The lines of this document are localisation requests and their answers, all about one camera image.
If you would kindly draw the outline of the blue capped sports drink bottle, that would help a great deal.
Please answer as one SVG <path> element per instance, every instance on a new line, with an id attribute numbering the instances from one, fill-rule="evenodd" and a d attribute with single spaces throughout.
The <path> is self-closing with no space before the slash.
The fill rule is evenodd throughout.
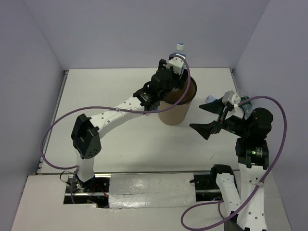
<path id="1" fill-rule="evenodd" d="M 177 43 L 175 50 L 169 55 L 168 59 L 171 60 L 179 57 L 181 57 L 180 60 L 187 59 L 184 42 Z"/>

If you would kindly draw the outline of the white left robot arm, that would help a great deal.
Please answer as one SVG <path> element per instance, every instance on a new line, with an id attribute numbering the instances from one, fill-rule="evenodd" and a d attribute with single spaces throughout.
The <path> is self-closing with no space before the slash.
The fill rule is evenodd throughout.
<path id="1" fill-rule="evenodd" d="M 154 113 L 166 125 L 179 125 L 196 91 L 185 57 L 174 54 L 169 60 L 160 60 L 151 80 L 115 108 L 90 117 L 79 115 L 71 134 L 77 153 L 77 186 L 84 192 L 94 189 L 94 158 L 101 151 L 101 139 L 108 132 L 131 119 Z"/>

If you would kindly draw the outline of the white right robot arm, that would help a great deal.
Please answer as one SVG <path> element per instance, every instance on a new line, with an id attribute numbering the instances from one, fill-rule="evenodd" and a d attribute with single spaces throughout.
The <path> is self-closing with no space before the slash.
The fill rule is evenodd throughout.
<path id="1" fill-rule="evenodd" d="M 228 114 L 239 102 L 220 98 L 199 107 L 218 115 L 210 124 L 191 125 L 204 139 L 222 129 L 238 136 L 236 155 L 238 158 L 241 190 L 237 191 L 235 177 L 230 166 L 215 164 L 211 168 L 209 183 L 221 190 L 227 215 L 234 215 L 224 223 L 226 231 L 266 231 L 265 189 L 261 180 L 269 168 L 269 150 L 266 142 L 271 131 L 273 115 L 265 108 L 256 108 L 248 118 Z"/>

